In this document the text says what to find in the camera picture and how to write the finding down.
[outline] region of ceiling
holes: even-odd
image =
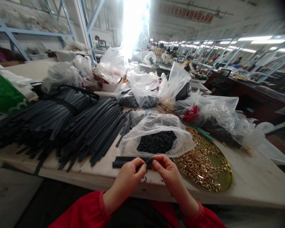
[[[150,38],[155,41],[222,39],[285,33],[285,15],[274,0],[150,0]],[[164,14],[163,5],[214,14],[210,24]]]

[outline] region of red fabric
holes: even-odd
[[[111,217],[105,208],[104,193],[105,191],[94,191],[81,197],[56,219],[49,228],[106,227]],[[178,227],[178,219],[170,203],[151,200],[149,202],[166,218],[170,227]],[[199,213],[196,216],[188,218],[182,215],[182,220],[187,228],[225,228],[217,215],[203,207],[200,203]]]

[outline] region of black strap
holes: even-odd
[[[60,98],[56,98],[56,97],[49,97],[48,100],[52,100],[52,101],[55,101],[57,102],[58,104],[60,105],[63,105],[65,106],[68,110],[71,111],[71,113],[76,116],[80,113],[80,111],[73,105],[71,105],[70,103],[60,99]]]
[[[93,93],[92,91],[86,90],[84,88],[78,88],[78,87],[75,87],[75,86],[72,86],[72,85],[70,85],[70,86],[69,85],[60,85],[60,86],[57,87],[57,90],[61,91],[61,87],[63,87],[63,86],[69,87],[69,88],[71,88],[73,90],[80,91],[83,94],[88,95],[89,98],[90,98],[90,102],[92,102],[91,97],[93,97],[96,100],[99,100],[99,95],[97,95],[96,93]]]

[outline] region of gold chain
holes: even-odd
[[[196,147],[184,155],[174,158],[173,161],[178,168],[194,183],[209,191],[221,192],[222,187],[218,183],[218,176],[221,172],[231,175],[231,168],[219,148],[205,141],[197,131],[186,128],[193,138]],[[208,158],[214,155],[220,159],[223,165],[215,166]]]

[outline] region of gold tray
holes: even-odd
[[[211,192],[226,191],[232,183],[230,165],[222,151],[194,129],[190,132],[196,147],[184,155],[173,158],[180,171],[198,186]]]

